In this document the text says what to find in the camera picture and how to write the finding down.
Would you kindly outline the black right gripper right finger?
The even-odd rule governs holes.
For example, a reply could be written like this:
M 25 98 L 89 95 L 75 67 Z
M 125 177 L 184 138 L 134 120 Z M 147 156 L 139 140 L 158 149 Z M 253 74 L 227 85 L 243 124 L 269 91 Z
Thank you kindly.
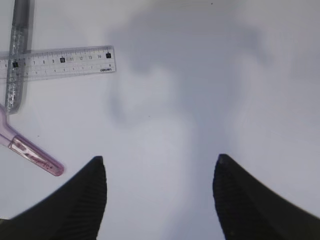
M 227 154 L 212 181 L 215 211 L 227 240 L 318 240 L 320 219 L 262 184 Z

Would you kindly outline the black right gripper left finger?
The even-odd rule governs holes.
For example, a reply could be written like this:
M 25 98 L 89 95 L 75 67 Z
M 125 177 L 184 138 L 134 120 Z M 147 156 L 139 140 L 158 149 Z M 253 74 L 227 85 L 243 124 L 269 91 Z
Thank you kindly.
M 107 205 L 102 156 L 47 198 L 0 224 L 2 240 L 95 240 Z

